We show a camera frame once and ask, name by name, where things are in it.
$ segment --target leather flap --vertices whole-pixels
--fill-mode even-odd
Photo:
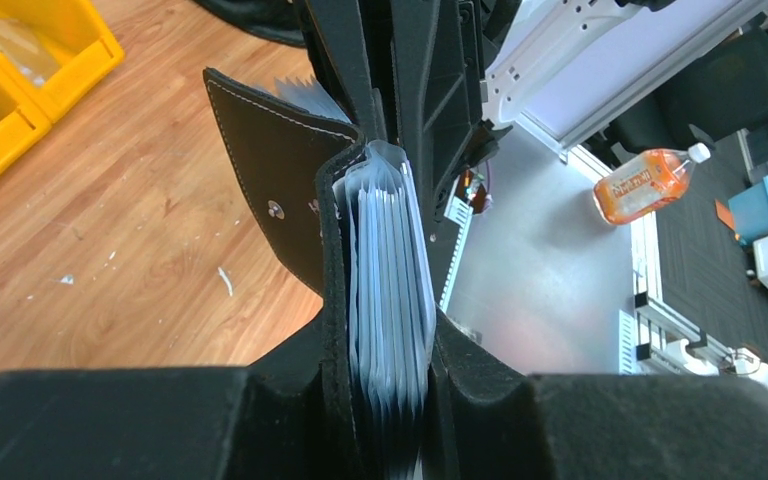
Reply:
[[[321,295],[323,256],[314,180],[329,159],[362,142],[360,132],[214,69],[205,70],[204,82],[237,181],[260,229],[278,260]]]

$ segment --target white bottle cap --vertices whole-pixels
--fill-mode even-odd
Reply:
[[[696,163],[702,163],[711,158],[711,150],[704,143],[697,143],[687,150],[690,159]]]

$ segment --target white stitching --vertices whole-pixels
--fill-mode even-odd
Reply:
[[[236,93],[234,93],[234,92],[232,92],[232,91],[228,90],[227,88],[223,87],[222,85],[220,85],[220,84],[216,83],[216,82],[215,82],[215,81],[213,81],[213,80],[208,80],[208,81],[207,81],[207,83],[208,83],[208,86],[207,86],[207,97],[208,97],[208,99],[210,100],[210,105],[213,107],[213,111],[216,113],[216,124],[219,126],[219,133],[220,133],[220,135],[222,136],[222,143],[224,143],[224,144],[225,144],[225,150],[227,150],[227,151],[228,151],[228,156],[229,156],[229,157],[231,157],[231,167],[234,169],[234,175],[236,175],[236,177],[237,177],[237,182],[239,182],[239,184],[240,184],[240,188],[242,188],[242,189],[243,189],[243,195],[245,195],[245,196],[246,196],[246,198],[249,198],[248,190],[246,190],[246,184],[245,184],[245,182],[243,181],[243,177],[240,175],[240,172],[239,172],[239,170],[237,170],[237,162],[236,162],[236,161],[235,161],[235,159],[234,159],[234,154],[233,154],[233,153],[232,153],[232,151],[231,151],[231,147],[230,147],[230,145],[228,145],[228,137],[227,137],[227,135],[225,134],[225,128],[223,128],[223,126],[222,126],[222,120],[221,120],[221,119],[220,119],[220,117],[219,117],[219,110],[216,108],[216,102],[215,102],[215,100],[214,100],[214,97],[213,97],[213,90],[211,90],[211,88],[210,88],[210,85],[211,85],[211,84],[212,84],[212,85],[215,85],[215,86],[217,86],[217,87],[219,87],[220,89],[222,89],[222,90],[224,90],[225,92],[227,92],[227,93],[229,93],[229,94],[233,95],[234,97],[236,97],[236,98],[239,98],[240,100],[243,100],[243,101],[245,101],[245,102],[248,102],[248,103],[250,103],[250,104],[252,104],[252,105],[254,105],[254,106],[256,106],[256,107],[258,107],[258,108],[260,108],[260,109],[262,109],[262,110],[266,110],[266,111],[268,111],[268,112],[271,112],[271,113],[273,113],[273,114],[275,114],[275,115],[277,115],[277,116],[279,116],[279,117],[281,117],[281,118],[283,118],[283,119],[285,119],[285,120],[288,120],[288,121],[290,121],[290,122],[292,122],[292,123],[295,123],[295,124],[297,124],[297,125],[300,125],[300,126],[302,126],[302,127],[304,127],[304,128],[308,128],[308,129],[310,129],[310,130],[314,130],[314,131],[317,131],[317,132],[327,133],[327,134],[330,134],[330,135],[332,135],[332,136],[342,137],[342,138],[345,138],[346,140],[349,140],[349,141],[352,141],[352,142],[354,142],[354,140],[353,140],[351,137],[348,137],[348,136],[346,136],[346,135],[343,135],[343,134],[340,134],[340,133],[335,133],[335,132],[330,132],[330,131],[328,131],[328,130],[322,130],[322,129],[319,129],[319,128],[316,128],[316,127],[312,127],[312,126],[310,126],[310,125],[306,125],[306,124],[304,124],[304,123],[301,123],[301,122],[298,122],[298,121],[296,121],[296,120],[293,120],[292,118],[288,118],[288,117],[286,117],[286,116],[284,116],[284,115],[281,115],[280,113],[278,113],[278,112],[276,112],[276,111],[274,111],[274,110],[272,110],[272,109],[270,109],[270,108],[266,107],[265,105],[261,105],[261,104],[259,104],[259,103],[257,103],[257,102],[254,102],[254,101],[252,101],[252,100],[249,100],[249,99],[247,99],[247,98],[245,98],[245,97],[243,97],[243,96],[237,95]],[[355,157],[353,160],[351,160],[351,161],[350,161],[350,163],[349,163],[348,165],[345,165],[345,166],[344,166],[343,168],[341,168],[341,169],[340,169],[340,170],[339,170],[339,171],[338,171],[336,174],[339,174],[339,173],[341,173],[341,172],[345,171],[345,170],[346,170],[346,169],[348,169],[350,166],[352,166],[352,165],[354,165],[355,163],[357,163],[357,161],[358,161],[358,159],[360,159],[360,157],[361,157],[361,154],[362,154],[362,153],[363,153],[363,150],[361,150],[361,151],[358,153],[358,155],[357,155],[357,156],[356,156],[356,157]],[[254,215],[254,219],[255,219],[255,221],[257,222],[257,225],[260,227],[260,230],[261,230],[261,231],[265,231],[265,229],[263,228],[263,222],[261,222],[261,220],[260,220],[260,216],[257,214],[257,208],[256,208],[255,206],[251,206],[251,211],[252,211],[252,214]],[[309,288],[309,289],[311,289],[311,290],[313,290],[313,291],[316,291],[316,289],[315,289],[315,288],[313,288],[313,287],[312,287],[312,286],[311,286],[311,285],[310,285],[308,282],[306,282],[306,281],[305,281],[303,278],[301,278],[301,276],[300,276],[298,273],[296,273],[296,271],[295,271],[295,270],[293,270],[292,268],[288,267],[287,265],[284,265],[284,268],[286,268],[287,270],[289,270],[289,271],[290,271],[290,273],[292,273],[292,274],[293,274],[293,276],[295,276],[297,279],[299,279],[299,281],[301,281],[303,284],[305,284],[305,286],[307,286],[307,288]]]
[[[304,128],[307,128],[308,130],[313,130],[315,132],[327,133],[327,134],[329,134],[331,136],[345,138],[346,140],[348,140],[350,142],[354,142],[354,139],[352,137],[348,136],[348,135],[343,135],[342,133],[332,132],[330,130],[324,130],[324,129],[321,129],[321,128],[313,127],[313,126],[308,125],[306,123],[299,122],[298,120],[293,120],[290,117],[287,117],[285,115],[282,115],[282,114],[276,112],[275,110],[270,109],[266,105],[261,105],[261,104],[255,102],[255,101],[253,101],[253,100],[249,100],[248,98],[243,97],[242,95],[236,94],[236,93],[232,92],[231,90],[228,90],[227,88],[223,87],[222,85],[220,85],[219,83],[217,83],[217,82],[215,82],[213,80],[208,80],[207,83],[216,85],[217,87],[219,87],[222,90],[224,90],[226,93],[228,93],[230,95],[233,95],[233,96],[239,98],[240,100],[242,100],[242,101],[244,101],[246,103],[250,103],[250,104],[254,105],[257,108],[260,108],[261,110],[266,110],[267,112],[271,112],[271,113],[273,113],[273,114],[283,118],[284,120],[287,120],[288,122],[295,123],[296,125],[299,125],[300,127],[304,127]]]

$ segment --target orange tag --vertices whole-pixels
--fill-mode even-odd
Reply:
[[[731,210],[729,210],[725,205],[720,203],[719,200],[715,200],[714,203],[717,205],[717,218],[720,219],[721,222],[723,222],[727,227],[731,229],[731,231],[734,231],[734,215],[731,214]]]

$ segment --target white panel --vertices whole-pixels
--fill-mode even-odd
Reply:
[[[676,0],[657,13],[642,10],[561,70],[532,97],[526,113],[555,138],[563,137],[737,3]]]
[[[546,18],[546,14],[552,9],[552,5],[557,3],[558,0],[522,0],[517,10],[514,21],[511,22],[511,29],[508,31],[508,36],[505,37],[505,42],[502,44],[502,48],[499,49],[499,54],[496,56],[496,60],[487,68],[490,72],[500,62],[500,60],[506,58],[513,51],[514,47],[519,44],[534,28],[540,23],[541,20]]]

